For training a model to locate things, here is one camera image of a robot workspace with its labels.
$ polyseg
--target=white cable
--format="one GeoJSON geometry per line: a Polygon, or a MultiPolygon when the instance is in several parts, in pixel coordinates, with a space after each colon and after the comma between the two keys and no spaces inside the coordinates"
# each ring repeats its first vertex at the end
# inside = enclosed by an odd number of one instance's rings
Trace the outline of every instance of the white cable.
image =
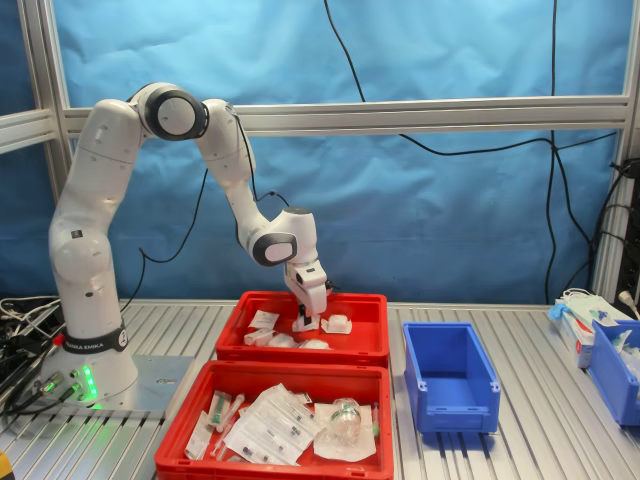
{"type": "MultiPolygon", "coordinates": [[[[46,310],[47,308],[51,308],[54,305],[56,305],[58,302],[60,302],[60,299],[58,297],[54,297],[51,295],[45,295],[45,296],[40,296],[40,297],[25,297],[25,298],[3,298],[2,300],[0,300],[0,312],[4,313],[5,315],[8,315],[11,318],[14,318],[20,322],[26,322],[29,325],[31,325],[31,327],[34,330],[37,330],[38,332],[40,332],[42,335],[44,335],[47,338],[52,338],[51,335],[49,335],[48,333],[44,332],[42,329],[40,329],[37,325],[33,324],[31,322],[31,320],[29,320],[29,317],[31,315],[33,315],[36,312],[39,312],[41,310],[46,310]],[[12,311],[8,311],[5,310],[4,307],[2,306],[3,302],[8,302],[8,301],[23,301],[23,300],[42,300],[45,298],[55,298],[56,300],[54,300],[53,302],[49,302],[46,305],[42,305],[40,307],[36,307],[33,310],[24,313],[24,314],[15,314],[12,311]]],[[[20,327],[18,327],[18,329],[16,330],[16,332],[14,333],[14,335],[17,335],[18,332],[20,331],[20,327]]]]}
{"type": "Polygon", "coordinates": [[[633,297],[628,291],[620,292],[618,295],[618,300],[624,303],[627,307],[631,309],[633,314],[636,316],[637,320],[640,320],[640,313],[638,312],[638,307],[636,307],[635,302],[633,301],[633,297]]]}
{"type": "Polygon", "coordinates": [[[562,299],[591,297],[592,294],[584,288],[569,288],[562,292],[562,299]]]}

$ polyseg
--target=black connector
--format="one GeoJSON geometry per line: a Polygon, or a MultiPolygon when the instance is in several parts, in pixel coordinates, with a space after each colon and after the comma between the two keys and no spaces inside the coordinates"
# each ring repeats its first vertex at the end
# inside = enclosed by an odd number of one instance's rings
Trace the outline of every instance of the black connector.
{"type": "Polygon", "coordinates": [[[620,170],[625,177],[640,180],[640,159],[628,158],[622,162],[622,168],[620,170]]]}

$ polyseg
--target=sterile package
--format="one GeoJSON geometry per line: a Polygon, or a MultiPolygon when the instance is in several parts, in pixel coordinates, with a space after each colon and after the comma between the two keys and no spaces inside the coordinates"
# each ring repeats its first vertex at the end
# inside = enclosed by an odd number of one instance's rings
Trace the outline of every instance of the sterile package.
{"type": "Polygon", "coordinates": [[[187,443],[187,448],[184,450],[185,455],[191,460],[202,460],[212,434],[213,427],[209,425],[207,413],[200,412],[196,428],[193,429],[191,438],[189,438],[189,442],[187,443]]]}
{"type": "Polygon", "coordinates": [[[293,322],[293,325],[291,326],[291,330],[294,333],[310,332],[312,330],[318,330],[318,328],[320,328],[319,315],[313,315],[311,317],[311,323],[309,323],[308,325],[304,324],[304,317],[301,315],[296,319],[295,322],[293,322]]]}
{"type": "MultiPolygon", "coordinates": [[[[316,403],[315,412],[320,421],[329,424],[336,413],[336,408],[335,405],[316,403]]],[[[360,405],[360,418],[360,433],[354,444],[346,445],[338,441],[331,429],[327,428],[313,442],[313,453],[323,458],[345,462],[359,462],[375,454],[376,441],[369,405],[360,405]]]]}
{"type": "Polygon", "coordinates": [[[311,340],[305,340],[300,345],[298,345],[298,348],[310,348],[313,350],[331,350],[327,342],[323,342],[322,340],[318,340],[316,338],[313,338],[311,340]]]}
{"type": "Polygon", "coordinates": [[[293,339],[293,337],[285,334],[279,333],[267,343],[267,347],[277,347],[277,348],[295,348],[298,344],[293,339]]]}
{"type": "Polygon", "coordinates": [[[627,370],[636,377],[636,380],[640,381],[640,349],[626,343],[629,335],[631,335],[631,330],[622,332],[611,343],[616,349],[616,352],[618,352],[618,355],[620,355],[627,370]]]}
{"type": "Polygon", "coordinates": [[[244,336],[244,344],[245,345],[254,345],[256,347],[264,347],[275,335],[275,330],[270,330],[268,328],[261,328],[260,330],[256,330],[255,332],[247,333],[244,336]]]}
{"type": "Polygon", "coordinates": [[[353,325],[346,315],[331,315],[329,320],[321,320],[322,329],[327,333],[342,333],[349,335],[353,325]]]}
{"type": "Polygon", "coordinates": [[[224,443],[252,463],[297,465],[323,427],[295,395],[277,385],[247,408],[224,443]]]}
{"type": "Polygon", "coordinates": [[[271,465],[286,465],[287,463],[273,452],[267,450],[251,436],[237,430],[238,422],[233,430],[225,437],[224,443],[227,448],[233,450],[245,460],[251,463],[266,463],[271,465]]]}
{"type": "Polygon", "coordinates": [[[560,300],[549,310],[549,319],[560,332],[560,337],[569,349],[578,368],[589,368],[595,336],[591,325],[576,318],[560,300]]]}
{"type": "Polygon", "coordinates": [[[296,397],[296,400],[298,400],[303,405],[307,403],[313,403],[313,400],[311,400],[311,397],[308,393],[294,393],[293,396],[296,397]]]}
{"type": "Polygon", "coordinates": [[[253,316],[253,320],[251,320],[249,328],[266,328],[272,330],[279,316],[280,315],[278,315],[277,313],[269,313],[258,310],[253,316]]]}
{"type": "Polygon", "coordinates": [[[216,390],[211,398],[211,406],[209,407],[208,419],[209,425],[214,427],[220,424],[220,420],[231,407],[231,395],[216,390]]]}
{"type": "Polygon", "coordinates": [[[617,320],[633,320],[598,295],[572,295],[564,299],[564,303],[589,326],[594,320],[603,327],[615,327],[618,325],[617,320]]]}

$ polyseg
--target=robot logo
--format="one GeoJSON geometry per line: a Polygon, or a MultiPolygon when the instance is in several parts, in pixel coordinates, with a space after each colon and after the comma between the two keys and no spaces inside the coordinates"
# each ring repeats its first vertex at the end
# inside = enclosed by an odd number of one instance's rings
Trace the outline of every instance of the robot logo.
{"type": "Polygon", "coordinates": [[[118,343],[120,344],[120,346],[122,348],[127,346],[127,342],[129,341],[129,339],[127,338],[127,332],[125,332],[124,330],[120,332],[120,336],[118,337],[118,343]]]}

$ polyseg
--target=metal plate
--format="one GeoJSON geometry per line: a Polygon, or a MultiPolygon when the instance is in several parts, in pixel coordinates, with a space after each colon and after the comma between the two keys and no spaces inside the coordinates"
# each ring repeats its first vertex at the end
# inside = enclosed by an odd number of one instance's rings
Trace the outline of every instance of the metal plate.
{"type": "MultiPolygon", "coordinates": [[[[94,410],[112,410],[111,416],[132,418],[162,418],[193,357],[133,355],[138,367],[137,380],[124,392],[101,400],[94,410]]],[[[76,415],[87,412],[80,409],[76,415]]]]}
{"type": "MultiPolygon", "coordinates": [[[[155,476],[153,454],[235,302],[140,300],[125,312],[142,355],[195,357],[168,420],[89,417],[73,411],[24,419],[0,435],[16,478],[155,476]]],[[[395,478],[411,480],[640,479],[640,429],[612,419],[593,382],[573,367],[544,307],[389,304],[395,478]],[[470,321],[503,387],[494,435],[416,434],[403,379],[402,321],[470,321]]]]}

